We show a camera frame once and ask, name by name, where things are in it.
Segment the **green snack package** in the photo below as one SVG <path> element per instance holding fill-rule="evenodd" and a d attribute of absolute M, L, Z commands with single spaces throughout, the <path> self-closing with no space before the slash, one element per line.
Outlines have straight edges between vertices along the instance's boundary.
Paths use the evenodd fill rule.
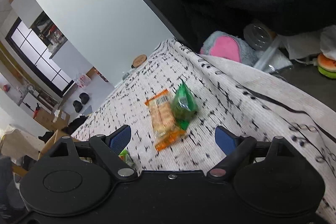
<path fill-rule="evenodd" d="M 180 128 L 186 130 L 197 111 L 197 104 L 193 94 L 183 80 L 170 106 L 177 124 Z"/>

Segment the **candy wrapper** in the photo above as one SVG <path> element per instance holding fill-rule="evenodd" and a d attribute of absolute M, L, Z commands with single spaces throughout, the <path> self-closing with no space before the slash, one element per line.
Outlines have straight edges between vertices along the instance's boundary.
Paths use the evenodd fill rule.
<path fill-rule="evenodd" d="M 179 86 L 171 103 L 172 113 L 180 128 L 186 130 L 189 122 L 193 119 L 195 113 L 197 112 L 197 109 L 197 104 L 193 94 L 182 80 L 182 84 Z"/>
<path fill-rule="evenodd" d="M 170 109 L 169 91 L 164 90 L 145 102 L 151 118 L 155 136 L 155 149 L 160 151 L 174 143 L 184 135 L 185 131 L 179 128 Z"/>

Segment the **pink plush ear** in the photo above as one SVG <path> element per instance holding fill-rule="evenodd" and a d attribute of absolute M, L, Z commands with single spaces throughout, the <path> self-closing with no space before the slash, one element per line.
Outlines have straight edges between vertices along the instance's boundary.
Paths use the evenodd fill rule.
<path fill-rule="evenodd" d="M 232 37 L 218 37 L 209 54 L 241 63 L 238 44 Z"/>

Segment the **circular black cover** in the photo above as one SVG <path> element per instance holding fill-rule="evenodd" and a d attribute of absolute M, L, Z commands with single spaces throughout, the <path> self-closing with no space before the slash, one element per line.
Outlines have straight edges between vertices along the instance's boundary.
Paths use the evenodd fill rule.
<path fill-rule="evenodd" d="M 276 216 L 316 210 L 325 190 L 322 177 L 308 162 L 279 156 L 247 165 L 235 175 L 233 185 L 249 206 Z"/>
<path fill-rule="evenodd" d="M 21 180 L 29 209 L 47 216 L 71 216 L 99 204 L 110 190 L 108 173 L 69 157 L 43 157 Z"/>

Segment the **metal screw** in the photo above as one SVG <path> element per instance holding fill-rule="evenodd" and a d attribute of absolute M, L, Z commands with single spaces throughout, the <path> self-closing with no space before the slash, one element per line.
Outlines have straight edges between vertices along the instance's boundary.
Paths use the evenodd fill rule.
<path fill-rule="evenodd" d="M 134 174 L 134 170 L 131 168 L 122 168 L 118 171 L 118 175 L 122 177 L 129 177 Z"/>
<path fill-rule="evenodd" d="M 169 179 L 177 179 L 177 175 L 170 174 L 170 175 L 168 175 L 168 178 Z"/>
<path fill-rule="evenodd" d="M 222 168 L 214 168 L 210 170 L 210 175 L 212 175 L 213 177 L 222 177 L 226 175 L 226 171 Z"/>

